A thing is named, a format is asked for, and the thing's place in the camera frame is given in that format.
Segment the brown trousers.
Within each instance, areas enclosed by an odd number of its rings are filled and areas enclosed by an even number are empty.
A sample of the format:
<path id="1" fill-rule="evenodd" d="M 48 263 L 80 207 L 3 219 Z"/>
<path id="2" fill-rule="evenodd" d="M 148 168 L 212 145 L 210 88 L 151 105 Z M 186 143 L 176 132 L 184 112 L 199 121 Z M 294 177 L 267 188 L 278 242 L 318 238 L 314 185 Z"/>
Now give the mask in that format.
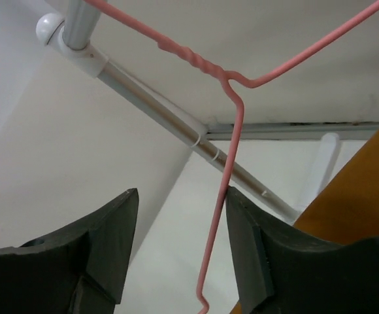
<path id="1" fill-rule="evenodd" d="M 290 226 L 338 245 L 379 237 L 379 130 Z"/>

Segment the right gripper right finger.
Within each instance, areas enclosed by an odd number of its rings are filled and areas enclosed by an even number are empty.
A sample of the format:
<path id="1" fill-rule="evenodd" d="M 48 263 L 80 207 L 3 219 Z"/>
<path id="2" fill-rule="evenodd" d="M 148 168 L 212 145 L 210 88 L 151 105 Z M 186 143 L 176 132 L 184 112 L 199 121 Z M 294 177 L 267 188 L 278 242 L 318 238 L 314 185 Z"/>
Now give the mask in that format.
<path id="1" fill-rule="evenodd" d="M 226 217 L 243 313 L 379 313 L 379 237 L 324 241 L 234 187 Z"/>

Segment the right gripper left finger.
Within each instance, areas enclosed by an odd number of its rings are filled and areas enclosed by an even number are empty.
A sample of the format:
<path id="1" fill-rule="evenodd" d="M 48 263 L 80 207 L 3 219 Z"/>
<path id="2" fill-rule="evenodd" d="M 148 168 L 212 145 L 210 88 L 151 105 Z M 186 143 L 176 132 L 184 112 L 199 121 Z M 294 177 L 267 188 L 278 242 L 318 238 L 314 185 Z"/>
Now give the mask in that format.
<path id="1" fill-rule="evenodd" d="M 138 209 L 132 188 L 54 232 L 0 249 L 0 313 L 113 313 Z"/>

